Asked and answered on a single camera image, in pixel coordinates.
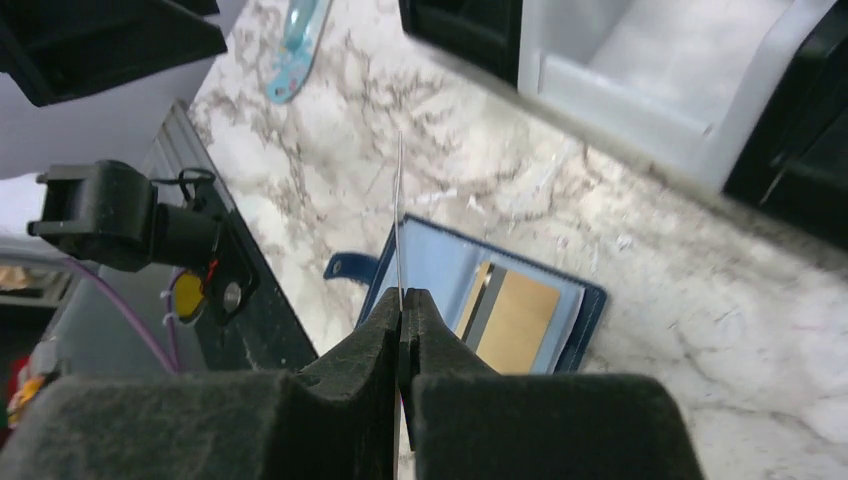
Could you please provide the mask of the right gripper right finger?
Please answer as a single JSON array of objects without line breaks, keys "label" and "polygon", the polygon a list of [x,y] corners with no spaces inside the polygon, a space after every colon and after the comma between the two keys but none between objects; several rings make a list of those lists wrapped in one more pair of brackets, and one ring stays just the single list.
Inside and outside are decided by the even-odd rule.
[{"label": "right gripper right finger", "polygon": [[666,388],[638,374],[502,375],[403,300],[400,362],[420,479],[699,479]]}]

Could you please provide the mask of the gold credit card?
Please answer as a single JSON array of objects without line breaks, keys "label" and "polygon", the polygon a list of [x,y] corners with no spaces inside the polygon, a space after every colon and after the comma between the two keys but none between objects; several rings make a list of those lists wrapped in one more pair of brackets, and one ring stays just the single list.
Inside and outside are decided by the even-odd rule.
[{"label": "gold credit card", "polygon": [[477,267],[454,333],[497,372],[526,374],[559,299],[557,289],[486,261]]}]

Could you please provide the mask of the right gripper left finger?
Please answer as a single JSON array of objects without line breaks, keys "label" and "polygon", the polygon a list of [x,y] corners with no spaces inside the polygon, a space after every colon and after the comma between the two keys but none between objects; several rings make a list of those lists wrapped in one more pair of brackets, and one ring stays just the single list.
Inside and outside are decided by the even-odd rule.
[{"label": "right gripper left finger", "polygon": [[5,479],[391,479],[399,295],[300,371],[68,376],[1,453]]}]

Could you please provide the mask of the blue card holder wallet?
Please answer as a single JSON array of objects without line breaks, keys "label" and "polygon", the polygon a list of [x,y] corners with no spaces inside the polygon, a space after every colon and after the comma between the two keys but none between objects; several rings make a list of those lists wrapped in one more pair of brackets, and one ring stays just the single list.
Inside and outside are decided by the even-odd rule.
[{"label": "blue card holder wallet", "polygon": [[366,286],[359,324],[390,287],[429,291],[459,339],[513,374],[578,370],[608,298],[599,285],[410,214],[380,256],[338,252],[324,277]]}]

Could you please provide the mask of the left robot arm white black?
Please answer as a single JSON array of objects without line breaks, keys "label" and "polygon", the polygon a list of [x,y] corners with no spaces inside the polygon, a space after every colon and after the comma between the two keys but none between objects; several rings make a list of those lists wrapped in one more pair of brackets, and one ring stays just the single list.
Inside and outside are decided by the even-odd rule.
[{"label": "left robot arm white black", "polygon": [[4,1],[1,71],[31,104],[92,96],[226,52],[214,1]]}]

